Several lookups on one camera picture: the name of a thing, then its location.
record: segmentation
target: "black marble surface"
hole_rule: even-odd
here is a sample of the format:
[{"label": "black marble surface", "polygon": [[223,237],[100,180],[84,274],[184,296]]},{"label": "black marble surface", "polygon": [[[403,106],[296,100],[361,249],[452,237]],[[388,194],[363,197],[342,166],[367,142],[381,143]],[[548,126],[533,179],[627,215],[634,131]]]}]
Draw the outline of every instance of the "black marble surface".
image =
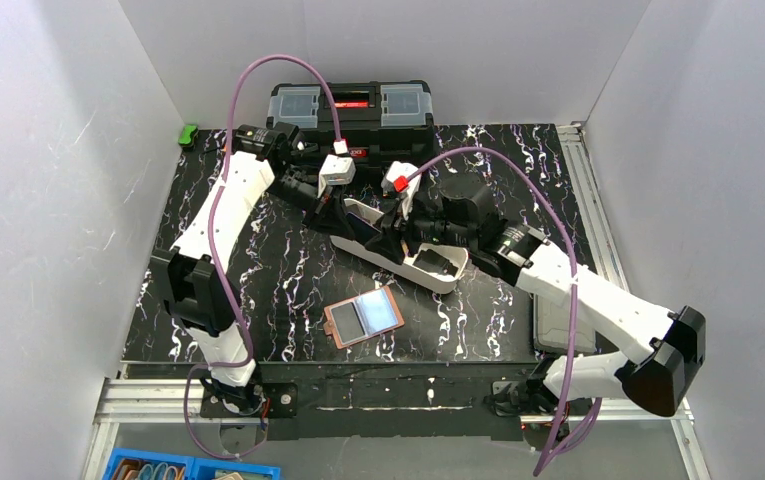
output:
[{"label": "black marble surface", "polygon": [[[179,159],[155,245],[169,247],[193,220],[220,167],[224,131],[203,131]],[[553,125],[439,127],[442,150],[465,145],[508,155],[540,186],[575,242],[581,263],[591,266],[576,199]],[[459,155],[431,171],[430,182],[457,172],[476,172],[495,193],[501,213],[522,216],[554,239],[558,233],[524,183],[490,156]],[[380,202],[379,179],[354,182],[352,196]],[[271,362],[473,362],[534,361],[530,342],[531,298],[468,267],[455,291],[437,295],[343,251],[328,237],[303,230],[302,213],[265,195],[232,253],[229,277],[241,290],[255,356]],[[266,262],[264,259],[279,259]],[[405,326],[352,348],[338,350],[323,332],[323,307],[389,285]],[[124,351],[125,361],[197,362],[201,352],[161,308],[146,272]]]}]

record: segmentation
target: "copper-edged card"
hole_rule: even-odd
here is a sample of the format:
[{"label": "copper-edged card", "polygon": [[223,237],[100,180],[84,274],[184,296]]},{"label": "copper-edged card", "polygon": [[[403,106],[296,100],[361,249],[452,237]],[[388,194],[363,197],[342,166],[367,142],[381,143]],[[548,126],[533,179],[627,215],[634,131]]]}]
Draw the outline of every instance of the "copper-edged card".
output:
[{"label": "copper-edged card", "polygon": [[362,293],[323,309],[323,331],[335,340],[338,348],[402,327],[403,315],[388,287]]}]

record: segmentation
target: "black toolbox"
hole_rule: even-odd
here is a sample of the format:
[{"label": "black toolbox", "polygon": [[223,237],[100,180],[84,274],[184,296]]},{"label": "black toolbox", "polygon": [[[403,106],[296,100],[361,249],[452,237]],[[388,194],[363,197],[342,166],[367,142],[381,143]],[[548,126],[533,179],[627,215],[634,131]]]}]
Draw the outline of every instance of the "black toolbox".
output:
[{"label": "black toolbox", "polygon": [[[384,171],[395,160],[422,165],[438,154],[432,96],[424,81],[330,83],[341,134],[357,171]],[[332,109],[318,84],[281,84],[273,89],[267,127],[297,125],[320,146],[297,163],[319,167],[335,140]]]}]

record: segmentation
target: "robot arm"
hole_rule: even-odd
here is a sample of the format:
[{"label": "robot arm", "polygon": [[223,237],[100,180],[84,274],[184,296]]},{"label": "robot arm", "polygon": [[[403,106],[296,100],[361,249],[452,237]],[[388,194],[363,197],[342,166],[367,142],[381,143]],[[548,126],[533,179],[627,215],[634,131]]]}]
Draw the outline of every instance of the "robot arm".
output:
[{"label": "robot arm", "polygon": [[[191,224],[169,250],[156,248],[150,259],[150,271],[165,310],[197,342],[209,365],[238,364],[248,357],[235,316],[216,273],[208,240],[208,220],[223,186],[220,203],[214,213],[213,238],[217,255],[227,262],[250,213],[258,200],[270,191],[292,205],[307,210],[312,228],[325,230],[327,218],[336,212],[332,205],[340,201],[337,185],[349,183],[351,175],[337,178],[334,172],[321,179],[330,184],[320,191],[305,183],[303,172],[291,167],[293,156],[311,150],[303,144],[299,128],[279,123],[273,129],[241,126],[238,151],[232,155],[232,169],[225,183],[218,177],[205,203]],[[346,152],[346,145],[340,149]],[[330,155],[327,165],[351,165],[343,157]],[[341,231],[334,222],[332,229]],[[234,403],[239,409],[254,408],[259,395],[250,388],[254,382],[255,360],[240,367],[212,367],[210,383],[203,385],[218,398]]]},{"label": "robot arm", "polygon": [[[466,246],[474,265],[558,306],[578,284],[578,319],[611,341],[618,352],[574,359],[569,399],[628,398],[645,410],[672,416],[703,364],[705,318],[691,307],[679,312],[654,305],[577,266],[545,235],[500,217],[480,178],[450,177],[440,186],[441,205],[417,197],[405,222],[406,243]],[[519,391],[523,408],[557,402],[565,357],[542,362]],[[529,402],[527,397],[538,397]]]}]

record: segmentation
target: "blue bin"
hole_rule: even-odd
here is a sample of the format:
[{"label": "blue bin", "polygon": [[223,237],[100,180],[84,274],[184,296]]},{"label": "blue bin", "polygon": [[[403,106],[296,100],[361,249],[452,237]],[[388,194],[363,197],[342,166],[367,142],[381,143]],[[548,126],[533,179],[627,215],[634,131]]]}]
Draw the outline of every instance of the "blue bin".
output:
[{"label": "blue bin", "polygon": [[117,466],[120,465],[121,461],[127,458],[143,460],[155,465],[159,463],[167,463],[168,465],[175,466],[179,469],[184,467],[186,479],[191,478],[190,472],[194,469],[194,459],[191,457],[168,455],[166,453],[144,452],[141,450],[130,450],[128,448],[115,448],[111,452],[111,458],[108,460],[108,466],[105,467],[105,475],[102,476],[102,480],[111,480],[111,476],[114,475]]},{"label": "blue bin", "polygon": [[214,480],[218,470],[238,472],[244,480],[279,480],[280,469],[277,467],[264,467],[249,463],[227,462],[222,460],[209,460],[205,458],[185,457],[182,455],[169,455],[166,453],[146,452],[143,450],[130,450],[128,448],[115,448],[111,452],[111,458],[105,467],[102,480],[112,480],[111,476],[117,470],[117,466],[124,459],[131,458],[142,460],[152,464],[167,463],[177,468],[185,468],[185,480]]},{"label": "blue bin", "polygon": [[222,460],[209,460],[205,458],[194,459],[194,469],[189,480],[214,480],[217,470],[238,472],[244,480],[279,480],[280,469],[277,467],[263,467],[249,463],[226,462]]}]

